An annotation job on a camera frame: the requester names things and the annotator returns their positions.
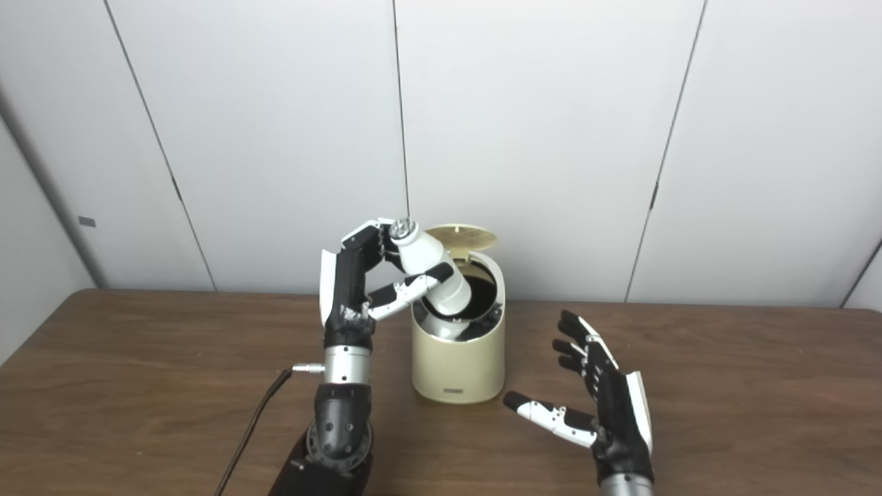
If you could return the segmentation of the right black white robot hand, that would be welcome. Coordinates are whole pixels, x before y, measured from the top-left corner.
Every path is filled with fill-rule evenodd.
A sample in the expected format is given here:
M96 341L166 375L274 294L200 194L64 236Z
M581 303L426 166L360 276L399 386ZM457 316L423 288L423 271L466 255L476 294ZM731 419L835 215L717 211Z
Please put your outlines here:
M517 391L504 394L504 405L554 436L588 449L602 494L651 495L653 432L642 374L624 373L602 336L582 316L564 309L557 328L568 336L552 342L558 364L579 375L595 413Z

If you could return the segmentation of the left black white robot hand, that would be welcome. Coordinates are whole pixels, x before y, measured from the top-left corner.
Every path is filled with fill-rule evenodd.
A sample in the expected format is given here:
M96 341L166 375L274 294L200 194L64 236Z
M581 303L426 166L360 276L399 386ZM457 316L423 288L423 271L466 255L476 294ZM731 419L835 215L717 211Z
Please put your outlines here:
M367 273L388 262L405 279L380 289L366 290ZM460 313L470 291L460 270L443 246L416 222L378 218L341 239L338 252L322 251L319 280L322 345L371 351L379 320L384 320L423 298L438 310Z

